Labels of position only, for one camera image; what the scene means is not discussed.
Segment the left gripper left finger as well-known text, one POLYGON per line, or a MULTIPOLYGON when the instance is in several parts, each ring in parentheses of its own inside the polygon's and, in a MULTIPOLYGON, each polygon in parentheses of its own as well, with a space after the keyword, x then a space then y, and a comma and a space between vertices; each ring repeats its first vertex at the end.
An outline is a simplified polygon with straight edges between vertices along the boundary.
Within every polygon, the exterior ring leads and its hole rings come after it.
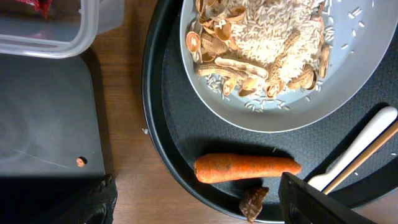
POLYGON ((111 174, 107 174, 36 216, 29 223, 112 224, 117 199, 115 181, 111 174))

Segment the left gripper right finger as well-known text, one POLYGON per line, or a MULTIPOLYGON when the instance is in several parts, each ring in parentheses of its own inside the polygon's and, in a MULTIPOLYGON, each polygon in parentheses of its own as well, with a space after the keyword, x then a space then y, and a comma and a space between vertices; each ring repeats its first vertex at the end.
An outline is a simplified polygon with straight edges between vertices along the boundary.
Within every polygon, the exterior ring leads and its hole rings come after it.
POLYGON ((279 223, 372 223, 354 210, 378 199, 378 177, 372 174, 331 195, 315 189, 290 172, 280 178, 279 223))

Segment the grey plate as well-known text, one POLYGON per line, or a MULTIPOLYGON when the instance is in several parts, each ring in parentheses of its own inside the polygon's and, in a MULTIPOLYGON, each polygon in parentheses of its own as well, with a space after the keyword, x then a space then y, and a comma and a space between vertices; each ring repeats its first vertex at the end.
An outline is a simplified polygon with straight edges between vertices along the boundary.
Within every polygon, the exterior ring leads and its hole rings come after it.
POLYGON ((224 100, 194 72, 192 56, 185 43, 189 23, 196 17, 193 1, 182 4, 179 37, 187 77, 203 104, 229 124, 248 131, 281 133, 315 123, 352 98, 371 77, 391 40, 397 34, 397 1, 330 1, 323 19, 333 26, 330 66, 320 88, 290 91, 277 101, 264 103, 263 111, 245 104, 249 98, 233 93, 224 100))

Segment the red snack wrapper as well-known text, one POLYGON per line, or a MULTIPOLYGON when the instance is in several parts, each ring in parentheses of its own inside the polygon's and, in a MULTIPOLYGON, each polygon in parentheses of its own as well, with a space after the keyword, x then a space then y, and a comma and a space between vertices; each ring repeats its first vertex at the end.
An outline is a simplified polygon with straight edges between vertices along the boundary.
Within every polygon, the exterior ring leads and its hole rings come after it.
POLYGON ((35 11, 39 12, 45 19, 48 18, 52 0, 16 0, 31 5, 35 11))

